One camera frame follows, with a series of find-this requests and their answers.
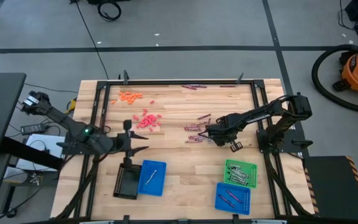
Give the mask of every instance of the wooden table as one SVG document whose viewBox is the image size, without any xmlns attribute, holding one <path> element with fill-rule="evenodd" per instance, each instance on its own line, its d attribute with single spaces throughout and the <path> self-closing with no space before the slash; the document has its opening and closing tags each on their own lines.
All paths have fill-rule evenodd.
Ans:
<svg viewBox="0 0 358 224">
<path fill-rule="evenodd" d="M 89 123 L 94 100 L 96 80 L 82 81 L 77 98 L 74 119 Z M 265 79 L 268 100 L 283 95 L 279 79 Z M 132 105 L 119 100 L 119 91 L 143 93 Z M 126 200 L 112 196 L 118 166 L 122 162 L 122 153 L 108 156 L 99 165 L 92 219 L 122 220 L 130 215 L 131 220 L 161 219 L 232 219 L 232 214 L 214 209 L 216 183 L 223 181 L 224 162 L 226 159 L 237 159 L 258 165 L 258 186 L 251 190 L 251 213 L 240 218 L 273 218 L 273 208 L 263 155 L 258 150 L 255 130 L 257 124 L 248 125 L 238 134 L 244 148 L 235 153 L 229 146 L 217 147 L 215 144 L 202 142 L 186 144 L 188 135 L 183 127 L 197 122 L 197 117 L 211 113 L 212 120 L 229 113 L 243 113 L 254 109 L 249 85 L 235 88 L 221 88 L 209 85 L 208 88 L 189 90 L 180 85 L 152 86 L 113 86 L 109 100 L 117 100 L 108 106 L 106 125 L 112 128 L 109 134 L 115 136 L 122 132 L 122 122 L 131 119 L 134 114 L 141 116 L 143 108 L 149 114 L 160 114 L 161 127 L 136 129 L 149 140 L 133 140 L 132 147 L 150 146 L 149 149 L 136 154 L 132 161 L 142 164 L 144 159 L 164 161 L 167 163 L 167 175 L 162 197 L 138 195 L 137 200 Z M 96 119 L 99 124 L 100 111 Z M 281 154 L 283 171 L 288 188 L 302 206 L 314 213 L 311 197 L 306 183 L 305 173 L 300 159 L 288 154 Z M 75 156 L 62 170 L 53 203 L 51 217 L 58 215 L 72 198 L 78 188 L 83 156 Z M 284 213 L 280 189 L 278 202 Z M 84 194 L 81 215 L 85 214 L 87 192 Z"/>
</svg>

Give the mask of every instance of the blue pegboard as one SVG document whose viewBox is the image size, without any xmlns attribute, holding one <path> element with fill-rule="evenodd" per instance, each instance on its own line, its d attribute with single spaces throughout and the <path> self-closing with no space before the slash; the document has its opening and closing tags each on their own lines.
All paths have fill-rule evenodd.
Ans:
<svg viewBox="0 0 358 224">
<path fill-rule="evenodd" d="M 241 201 L 241 203 L 234 199 L 232 196 L 230 196 L 227 191 L 232 193 L 237 199 Z M 219 195 L 222 195 L 226 200 L 228 200 L 234 206 L 234 208 L 230 204 L 225 202 Z M 225 183 L 218 183 L 216 186 L 215 209 L 249 215 L 250 201 L 251 191 L 247 187 L 240 187 Z"/>
<path fill-rule="evenodd" d="M 146 182 L 156 170 L 153 178 L 148 184 Z M 159 161 L 144 160 L 142 164 L 142 171 L 140 172 L 139 186 L 137 188 L 138 194 L 147 194 L 154 196 L 162 196 L 165 182 L 165 172 L 167 171 L 167 163 Z"/>
</svg>

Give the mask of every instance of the green tray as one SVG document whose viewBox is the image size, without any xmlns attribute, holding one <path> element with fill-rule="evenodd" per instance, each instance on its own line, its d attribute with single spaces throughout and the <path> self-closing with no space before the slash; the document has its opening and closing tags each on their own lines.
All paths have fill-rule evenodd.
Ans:
<svg viewBox="0 0 358 224">
<path fill-rule="evenodd" d="M 230 179 L 231 175 L 229 174 L 229 166 L 228 164 L 241 166 L 240 170 L 243 171 L 245 174 L 249 175 L 249 178 L 246 178 L 248 185 L 238 184 L 233 182 Z M 227 184 L 233 184 L 241 187 L 250 187 L 256 188 L 257 186 L 257 178 L 258 178 L 258 166 L 255 164 L 250 164 L 247 162 L 235 161 L 232 159 L 226 159 L 226 163 L 224 165 L 224 182 Z"/>
</svg>

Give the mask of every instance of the concrete floor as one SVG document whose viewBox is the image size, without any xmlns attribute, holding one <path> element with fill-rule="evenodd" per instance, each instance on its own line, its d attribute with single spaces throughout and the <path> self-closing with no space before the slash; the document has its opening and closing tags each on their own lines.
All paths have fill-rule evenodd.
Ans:
<svg viewBox="0 0 358 224">
<path fill-rule="evenodd" d="M 343 0 L 346 6 L 349 0 Z M 358 44 L 356 33 L 337 24 L 338 0 L 133 0 L 120 2 L 122 17 L 102 20 L 96 6 L 79 2 L 110 78 L 124 69 L 131 78 L 289 78 L 292 90 L 306 95 L 313 116 L 303 123 L 306 138 L 313 140 L 311 156 L 352 156 L 358 168 L 358 113 L 340 108 L 319 95 L 311 82 L 311 68 L 320 51 L 283 51 L 288 75 L 280 68 L 270 33 L 277 32 L 275 46 L 333 46 Z M 273 24 L 267 19 L 270 6 Z M 351 24 L 344 14 L 346 24 Z M 120 47 L 260 46 L 242 50 L 135 51 Z M 86 52 L 93 44 L 80 14 L 68 0 L 5 0 L 0 9 L 0 72 L 24 72 L 27 83 L 77 91 L 84 79 L 104 79 L 98 56 Z M 64 53 L 30 53 L 29 49 L 67 48 Z M 20 54 L 10 53 L 12 49 Z M 322 80 L 332 83 L 339 64 L 333 56 L 320 69 Z M 25 86 L 23 100 L 30 90 Z M 73 93 L 50 95 L 52 104 L 65 110 Z M 358 102 L 356 93 L 345 98 Z M 15 111 L 11 124 L 19 127 L 43 120 Z M 6 135 L 16 134 L 9 128 Z M 23 188 L 14 197 L 20 203 L 35 189 Z M 13 219 L 0 223 L 46 220 L 55 187 L 46 187 L 19 209 Z"/>
</svg>

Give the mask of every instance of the black hose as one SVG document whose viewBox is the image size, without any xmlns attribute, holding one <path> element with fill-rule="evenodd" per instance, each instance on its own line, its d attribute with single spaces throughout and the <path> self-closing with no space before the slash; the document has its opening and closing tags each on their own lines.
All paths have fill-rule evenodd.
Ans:
<svg viewBox="0 0 358 224">
<path fill-rule="evenodd" d="M 338 45 L 330 50 L 325 51 L 322 55 L 320 55 L 320 57 L 317 58 L 316 62 L 314 63 L 313 68 L 311 69 L 311 79 L 317 91 L 319 91 L 325 98 L 331 100 L 339 106 L 343 106 L 349 110 L 358 112 L 358 105 L 346 102 L 338 98 L 334 94 L 330 93 L 329 91 L 327 91 L 327 89 L 323 87 L 323 85 L 320 83 L 320 80 L 318 79 L 318 68 L 320 67 L 321 63 L 331 54 L 343 50 L 358 54 L 358 46 L 351 44 Z"/>
<path fill-rule="evenodd" d="M 116 17 L 110 17 L 109 14 L 107 14 L 106 12 L 101 10 L 102 5 L 104 5 L 104 4 L 112 4 L 114 7 L 116 7 L 118 9 L 118 15 Z M 102 17 L 102 19 L 104 19 L 105 21 L 112 22 L 112 21 L 116 21 L 118 18 L 120 18 L 120 16 L 121 16 L 121 8 L 113 0 L 102 0 L 98 4 L 98 13 L 99 13 L 100 17 Z"/>
</svg>

